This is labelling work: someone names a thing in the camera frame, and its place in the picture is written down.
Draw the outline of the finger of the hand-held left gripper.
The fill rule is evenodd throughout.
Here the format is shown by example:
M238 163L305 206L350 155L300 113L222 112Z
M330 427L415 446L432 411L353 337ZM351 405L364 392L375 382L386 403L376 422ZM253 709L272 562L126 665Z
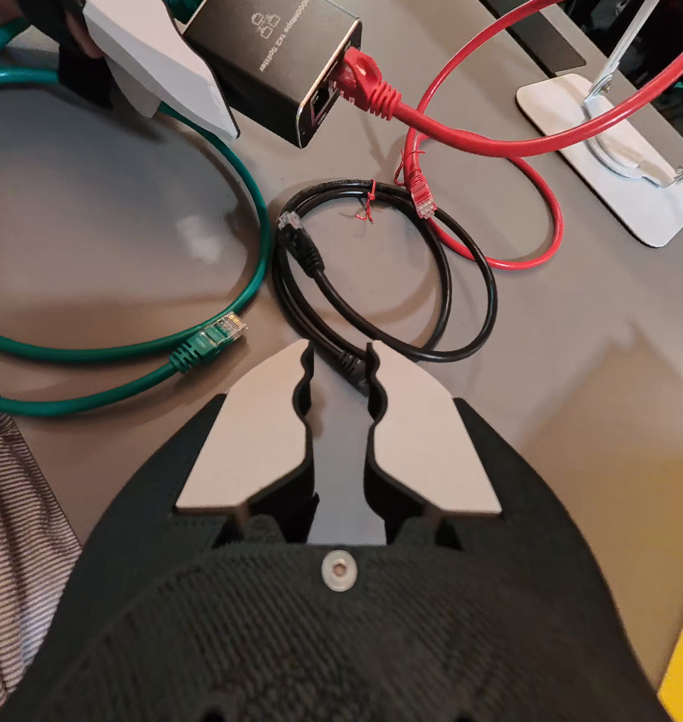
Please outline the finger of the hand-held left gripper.
M88 1L84 20L132 107L152 118L165 104L232 142L240 135L209 65L185 41L162 1Z

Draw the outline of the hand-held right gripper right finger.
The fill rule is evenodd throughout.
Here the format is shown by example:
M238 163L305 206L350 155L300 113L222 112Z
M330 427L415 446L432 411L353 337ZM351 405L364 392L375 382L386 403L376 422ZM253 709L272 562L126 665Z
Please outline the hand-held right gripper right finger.
M502 506L446 387L382 341L367 346L364 497L385 522L497 518Z

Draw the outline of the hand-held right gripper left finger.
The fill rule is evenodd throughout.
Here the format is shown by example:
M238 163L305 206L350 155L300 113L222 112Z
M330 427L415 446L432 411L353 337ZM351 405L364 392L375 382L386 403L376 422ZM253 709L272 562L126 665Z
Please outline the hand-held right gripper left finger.
M314 351L301 339L229 390L175 503L182 513L286 522L316 498L307 414Z

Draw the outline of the black network splitter box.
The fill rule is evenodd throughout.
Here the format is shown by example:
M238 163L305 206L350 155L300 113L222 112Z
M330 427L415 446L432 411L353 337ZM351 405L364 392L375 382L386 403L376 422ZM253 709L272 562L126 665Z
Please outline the black network splitter box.
M335 103L335 69L362 34L362 20L330 1L206 1L184 29L231 109L300 149Z

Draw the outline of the person's left hand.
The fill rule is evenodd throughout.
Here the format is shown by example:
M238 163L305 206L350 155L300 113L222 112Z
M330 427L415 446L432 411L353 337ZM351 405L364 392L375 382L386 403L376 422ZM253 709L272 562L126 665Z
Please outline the person's left hand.
M90 37L83 23L72 14L66 14L66 25L80 50L91 59L103 59L104 53Z

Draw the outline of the striped grey garment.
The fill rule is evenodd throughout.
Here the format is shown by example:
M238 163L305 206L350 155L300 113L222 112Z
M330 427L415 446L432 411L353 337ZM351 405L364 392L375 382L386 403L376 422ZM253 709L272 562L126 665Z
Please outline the striped grey garment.
M46 638L80 552L16 423L0 413L0 709Z

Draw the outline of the wooden tablet stand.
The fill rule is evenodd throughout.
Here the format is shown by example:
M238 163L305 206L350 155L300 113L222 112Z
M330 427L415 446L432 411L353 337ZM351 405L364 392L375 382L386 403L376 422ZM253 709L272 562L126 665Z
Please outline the wooden tablet stand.
M642 3L593 81L566 74L517 91L518 107L541 134L552 136L613 109L607 94L614 73L658 4ZM683 228L683 166L674 169L631 122L560 153L645 246L662 248Z

